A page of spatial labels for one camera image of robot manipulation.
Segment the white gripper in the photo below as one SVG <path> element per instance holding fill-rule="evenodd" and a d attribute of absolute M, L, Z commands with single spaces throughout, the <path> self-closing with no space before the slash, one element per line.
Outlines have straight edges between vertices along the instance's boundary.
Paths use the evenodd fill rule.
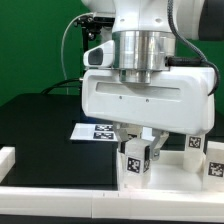
<path fill-rule="evenodd" d="M 88 117 L 114 121 L 120 153 L 125 153 L 129 140 L 126 123 L 154 128 L 150 144 L 153 161 L 159 159 L 168 132 L 201 135 L 212 129 L 213 69 L 170 67 L 152 73 L 147 83 L 123 83 L 119 72 L 110 67 L 114 51 L 115 44 L 110 40 L 84 54 L 87 71 L 82 84 L 82 108 Z"/>

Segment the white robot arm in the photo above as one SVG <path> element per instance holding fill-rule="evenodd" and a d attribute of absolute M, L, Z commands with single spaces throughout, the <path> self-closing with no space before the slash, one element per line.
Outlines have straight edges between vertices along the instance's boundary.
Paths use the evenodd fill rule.
<path fill-rule="evenodd" d="M 175 56 L 177 39 L 213 37 L 223 0 L 82 0 L 94 17 L 111 17 L 111 35 L 84 54 L 82 108 L 89 117 L 150 127 L 159 158 L 170 132 L 208 133 L 214 125 L 218 71 L 204 56 Z"/>

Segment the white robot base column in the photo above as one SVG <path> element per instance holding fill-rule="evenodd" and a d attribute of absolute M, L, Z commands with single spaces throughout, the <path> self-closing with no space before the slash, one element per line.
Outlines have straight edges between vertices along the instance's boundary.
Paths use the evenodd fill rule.
<path fill-rule="evenodd" d="M 97 38 L 101 43 L 111 40 L 115 20 L 113 0 L 81 0 L 81 2 L 90 10 L 90 15 L 82 25 L 85 42 Z"/>

